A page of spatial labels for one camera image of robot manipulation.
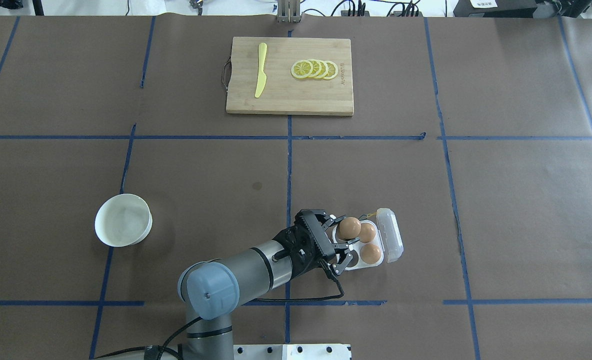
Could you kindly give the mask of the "brown egg carried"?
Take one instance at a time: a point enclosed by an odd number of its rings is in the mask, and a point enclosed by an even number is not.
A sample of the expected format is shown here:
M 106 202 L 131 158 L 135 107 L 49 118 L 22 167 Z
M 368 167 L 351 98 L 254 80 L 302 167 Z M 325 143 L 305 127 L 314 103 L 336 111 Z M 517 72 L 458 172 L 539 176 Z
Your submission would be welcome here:
M 346 217 L 338 223 L 336 236 L 339 240 L 347 241 L 357 238 L 362 231 L 362 224 L 358 218 Z

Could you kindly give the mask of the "clear plastic egg box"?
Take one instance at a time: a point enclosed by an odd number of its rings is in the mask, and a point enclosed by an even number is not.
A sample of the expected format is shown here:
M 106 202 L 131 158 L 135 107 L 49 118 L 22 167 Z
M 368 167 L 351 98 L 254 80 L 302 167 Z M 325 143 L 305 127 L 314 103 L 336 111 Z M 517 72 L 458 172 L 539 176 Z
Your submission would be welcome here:
M 401 231 L 399 230 L 397 217 L 390 208 L 378 208 L 376 212 L 363 214 L 357 218 L 360 223 L 370 222 L 376 226 L 376 237 L 370 242 L 376 244 L 382 249 L 382 257 L 378 264 L 366 264 L 360 257 L 360 251 L 367 243 L 360 242 L 360 238 L 356 237 L 351 240 L 339 240 L 337 238 L 337 226 L 331 230 L 331 240 L 333 243 L 354 243 L 358 253 L 358 263 L 346 271 L 357 271 L 361 269 L 374 268 L 382 264 L 390 264 L 396 262 L 404 252 L 404 245 L 402 241 Z

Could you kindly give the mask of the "brown egg top right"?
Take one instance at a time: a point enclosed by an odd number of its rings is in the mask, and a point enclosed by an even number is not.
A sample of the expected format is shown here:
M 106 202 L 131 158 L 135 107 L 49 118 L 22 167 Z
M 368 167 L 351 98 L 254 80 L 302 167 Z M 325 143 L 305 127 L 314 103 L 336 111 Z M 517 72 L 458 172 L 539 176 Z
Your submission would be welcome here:
M 378 230 L 376 226 L 369 221 L 364 221 L 360 225 L 360 232 L 358 233 L 359 241 L 363 244 L 373 242 Z

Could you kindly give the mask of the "brown egg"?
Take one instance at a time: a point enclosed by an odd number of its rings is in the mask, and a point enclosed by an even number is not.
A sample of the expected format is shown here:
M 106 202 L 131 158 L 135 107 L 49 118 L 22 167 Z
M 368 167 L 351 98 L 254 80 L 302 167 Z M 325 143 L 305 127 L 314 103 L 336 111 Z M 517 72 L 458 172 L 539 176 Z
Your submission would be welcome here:
M 360 249 L 359 255 L 365 264 L 374 265 L 381 261 L 383 251 L 377 244 L 367 243 Z
M 358 233 L 359 241 L 363 244 L 373 242 L 378 230 L 376 226 L 369 221 L 364 221 L 360 225 L 360 232 Z

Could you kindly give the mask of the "brown egg bottom right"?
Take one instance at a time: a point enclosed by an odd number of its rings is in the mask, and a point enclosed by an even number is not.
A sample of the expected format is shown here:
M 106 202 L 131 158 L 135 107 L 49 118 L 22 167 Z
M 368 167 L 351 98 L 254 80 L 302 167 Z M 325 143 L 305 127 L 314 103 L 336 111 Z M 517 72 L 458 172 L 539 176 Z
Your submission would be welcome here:
M 377 244 L 367 243 L 360 249 L 359 255 L 365 264 L 374 265 L 381 261 L 383 251 Z

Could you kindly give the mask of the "black computer box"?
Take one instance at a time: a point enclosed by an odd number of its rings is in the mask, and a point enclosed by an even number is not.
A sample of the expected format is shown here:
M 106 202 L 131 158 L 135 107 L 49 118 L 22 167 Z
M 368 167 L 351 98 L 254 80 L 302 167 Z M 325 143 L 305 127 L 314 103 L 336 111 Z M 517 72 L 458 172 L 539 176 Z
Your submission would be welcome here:
M 536 0 L 459 0 L 454 18 L 533 18 Z

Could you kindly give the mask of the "wooden cutting board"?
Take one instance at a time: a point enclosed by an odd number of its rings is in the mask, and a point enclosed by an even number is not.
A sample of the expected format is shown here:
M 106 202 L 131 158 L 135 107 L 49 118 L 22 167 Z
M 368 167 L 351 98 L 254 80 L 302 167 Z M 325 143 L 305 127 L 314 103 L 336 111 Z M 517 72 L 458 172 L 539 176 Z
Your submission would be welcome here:
M 257 87 L 258 44 L 266 43 L 267 80 Z M 332 80 L 295 79 L 290 68 L 305 59 L 330 60 L 340 66 Z M 285 116 L 353 116 L 353 55 L 348 38 L 277 38 L 236 36 L 230 53 L 226 112 Z

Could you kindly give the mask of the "yellow lemon slices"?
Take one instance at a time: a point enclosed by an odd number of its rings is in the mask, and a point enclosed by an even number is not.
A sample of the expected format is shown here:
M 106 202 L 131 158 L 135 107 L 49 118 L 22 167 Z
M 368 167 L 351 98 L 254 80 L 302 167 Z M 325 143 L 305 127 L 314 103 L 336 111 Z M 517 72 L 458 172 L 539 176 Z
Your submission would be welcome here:
M 302 59 L 294 62 L 290 74 L 294 79 L 334 80 L 341 68 L 334 61 L 319 59 Z

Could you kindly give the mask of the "yellow plastic knife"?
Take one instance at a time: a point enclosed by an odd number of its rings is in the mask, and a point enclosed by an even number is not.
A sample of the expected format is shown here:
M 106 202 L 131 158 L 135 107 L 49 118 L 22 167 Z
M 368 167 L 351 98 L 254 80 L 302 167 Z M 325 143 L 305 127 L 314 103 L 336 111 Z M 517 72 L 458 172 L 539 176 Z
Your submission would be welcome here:
M 254 97 L 260 98 L 264 89 L 266 88 L 267 75 L 265 73 L 266 58 L 267 58 L 267 44 L 261 42 L 257 48 L 257 80 L 255 85 Z

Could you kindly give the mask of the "white round bowl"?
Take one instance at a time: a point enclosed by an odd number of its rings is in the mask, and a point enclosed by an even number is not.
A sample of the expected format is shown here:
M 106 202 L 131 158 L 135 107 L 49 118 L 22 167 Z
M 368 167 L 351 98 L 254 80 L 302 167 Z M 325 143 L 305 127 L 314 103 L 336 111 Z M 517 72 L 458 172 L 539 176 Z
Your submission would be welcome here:
M 94 230 L 98 239 L 113 248 L 142 242 L 154 224 L 149 205 L 136 194 L 123 193 L 109 198 L 97 211 Z

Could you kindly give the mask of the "aluminium frame post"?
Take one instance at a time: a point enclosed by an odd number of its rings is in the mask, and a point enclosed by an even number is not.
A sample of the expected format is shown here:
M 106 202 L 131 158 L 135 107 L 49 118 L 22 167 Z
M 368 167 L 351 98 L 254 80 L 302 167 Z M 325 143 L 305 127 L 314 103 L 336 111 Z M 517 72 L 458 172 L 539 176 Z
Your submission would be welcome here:
M 302 20 L 300 0 L 277 0 L 278 23 L 300 23 Z

